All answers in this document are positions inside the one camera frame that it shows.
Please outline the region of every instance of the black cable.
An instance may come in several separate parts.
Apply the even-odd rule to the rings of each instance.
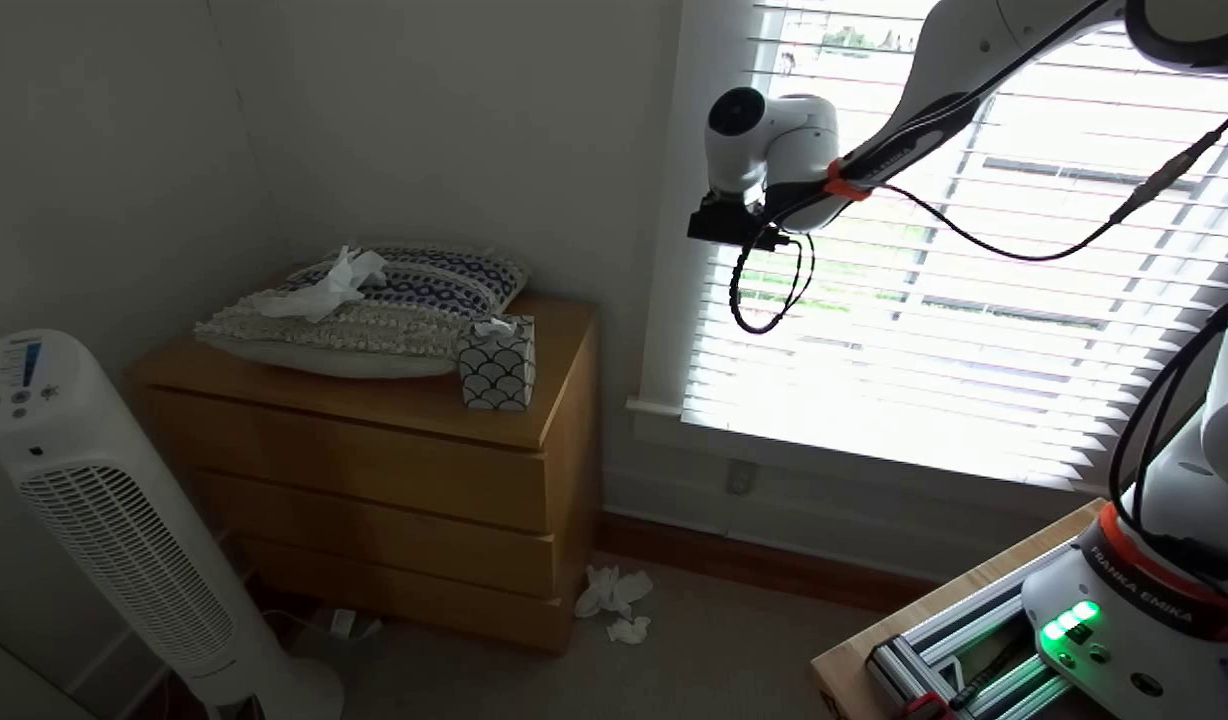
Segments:
[[[938,216],[946,229],[954,229],[959,242],[983,250],[983,254],[996,254],[996,258],[1008,258],[1008,259],[1022,259],[1022,265],[1051,265],[1051,259],[1064,259],[1064,258],[1075,258],[1086,254],[1089,245],[1098,245],[1107,229],[1117,229],[1117,221],[1106,221],[1098,234],[1089,234],[1086,242],[1060,250],[1060,254],[1008,254],[1001,245],[988,245],[979,242],[976,234],[969,234],[965,223],[958,223],[954,216],[946,216],[940,207],[933,207],[924,196],[900,188],[900,184],[882,184],[884,191],[897,191],[913,205],[922,205],[930,216]]]
[[[779,314],[771,314],[770,324],[752,324],[745,320],[741,314],[741,278],[745,278],[745,265],[750,265],[750,254],[757,250],[757,242],[741,245],[741,258],[732,265],[732,278],[727,278],[727,314],[732,320],[750,333],[750,337],[770,337],[814,289],[814,278],[815,278],[815,242],[814,234],[804,234],[804,242],[793,242],[798,245],[798,278],[779,302]]]
[[[946,124],[946,119],[958,117],[958,112],[965,112],[965,105],[974,105],[974,112],[976,112],[976,105],[979,105],[988,93],[996,93],[1017,67],[1026,67],[1030,61],[1046,56],[1056,41],[1064,41],[1074,30],[1081,30],[1081,23],[1086,23],[1094,13],[1100,13],[1100,9],[1106,9],[1106,0],[1086,4],[1075,17],[1070,17],[1070,22],[1064,22],[1060,30],[1051,30],[1041,46],[1033,46],[1033,49],[1022,52],[1014,66],[1005,66],[996,77],[988,77],[988,82],[976,84],[974,93],[946,98],[946,105],[924,108],[922,117],[910,119],[904,134],[882,139],[870,157],[884,157],[884,151],[892,151],[892,144],[910,144],[913,136],[922,136],[922,134],[938,128],[938,124]]]
[[[1160,444],[1160,431],[1163,431],[1163,422],[1168,422],[1168,407],[1171,407],[1171,397],[1180,388],[1180,380],[1188,375],[1188,367],[1197,366],[1197,355],[1228,333],[1228,302],[1206,320],[1206,328],[1160,367],[1160,375],[1149,384],[1149,393],[1141,397],[1141,404],[1134,407],[1126,431],[1122,431],[1122,444],[1111,452],[1111,469],[1107,469],[1107,494],[1111,494],[1111,504],[1117,504],[1117,516],[1141,538],[1144,550],[1153,550],[1156,555],[1171,561],[1175,567],[1188,567],[1188,576],[1197,576],[1199,586],[1208,586],[1212,592],[1228,595],[1228,589],[1222,586],[1222,576],[1208,576],[1194,565],[1199,561],[1212,561],[1212,552],[1199,552],[1197,543],[1188,543],[1185,538],[1156,538],[1144,527],[1144,489],[1149,489],[1149,459],[1156,455],[1156,444]],[[1126,489],[1127,489],[1127,475],[1126,475],[1126,455],[1127,455],[1127,444],[1141,429],[1141,422],[1149,417],[1153,400],[1160,397],[1160,407],[1156,407],[1156,422],[1153,422],[1153,431],[1141,448],[1141,475],[1137,475],[1137,495],[1134,495],[1134,513],[1126,508]]]
[[[969,234],[965,223],[958,223],[948,212],[933,207],[930,200],[922,200],[918,191],[900,188],[900,184],[875,184],[884,191],[897,191],[904,200],[913,200],[918,207],[924,207],[930,216],[938,216],[946,229],[954,229],[959,242],[1022,259],[1022,265],[1051,265],[1051,259],[1070,259],[1075,254],[1086,254],[1089,245],[1098,245],[1107,229],[1126,223],[1137,207],[1153,205],[1163,188],[1171,188],[1222,136],[1228,134],[1228,117],[1208,128],[1199,139],[1194,139],[1185,151],[1175,151],[1168,163],[1160,163],[1149,181],[1141,181],[1134,188],[1127,200],[1122,200],[1117,212],[1107,212],[1107,221],[1100,229],[1094,229],[1086,242],[1060,250],[1060,254],[1008,254],[1001,245],[979,242],[976,234]]]

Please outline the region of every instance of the fan vent grille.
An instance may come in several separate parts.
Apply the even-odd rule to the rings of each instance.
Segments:
[[[224,606],[128,474],[66,469],[21,494],[178,673],[218,673],[233,662]]]

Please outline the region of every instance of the window blinds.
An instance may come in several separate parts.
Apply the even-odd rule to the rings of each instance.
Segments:
[[[930,9],[752,4],[752,66],[732,84],[828,98],[842,150],[855,150],[892,112]],[[993,245],[1051,254],[1225,112],[1225,77],[1156,67],[1122,30],[1098,30],[1017,73],[897,184]],[[988,258],[892,191],[814,242],[814,294],[770,337],[727,314],[735,250],[707,254],[685,424],[1001,481],[1100,481],[1153,374],[1228,297],[1228,139],[1060,265]],[[793,250],[752,254],[745,318],[771,318],[793,268]]]

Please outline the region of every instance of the white wall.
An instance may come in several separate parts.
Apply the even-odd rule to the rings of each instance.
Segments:
[[[57,324],[119,374],[274,268],[200,0],[0,0],[0,333]],[[0,644],[77,689],[116,636],[0,474]]]
[[[607,508],[946,576],[1075,504],[844,455],[727,495],[727,459],[632,437],[680,0],[218,13],[290,250],[481,242],[603,310]]]
[[[12,720],[93,720],[66,692],[0,648],[0,716]]]

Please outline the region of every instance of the robotic arm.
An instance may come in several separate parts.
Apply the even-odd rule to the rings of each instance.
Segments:
[[[1228,0],[940,0],[897,112],[849,157],[823,99],[723,93],[707,117],[712,188],[687,238],[777,250],[785,229],[838,221],[958,136],[1017,67],[1106,22],[1126,22],[1160,66],[1228,73]],[[1194,151],[1175,157],[1122,212],[1188,163]],[[1144,484],[1126,495],[1149,504],[1107,504],[1081,543],[1026,576],[1022,612],[1035,657],[1100,710],[1228,716],[1228,333],[1208,407],[1144,475],[1149,495]]]
[[[888,124],[838,157],[823,99],[723,93],[707,112],[707,196],[687,238],[777,250],[779,229],[820,229],[875,184],[938,151],[1030,61],[1094,23],[1126,22],[1163,66],[1228,67],[1228,0],[940,0]]]

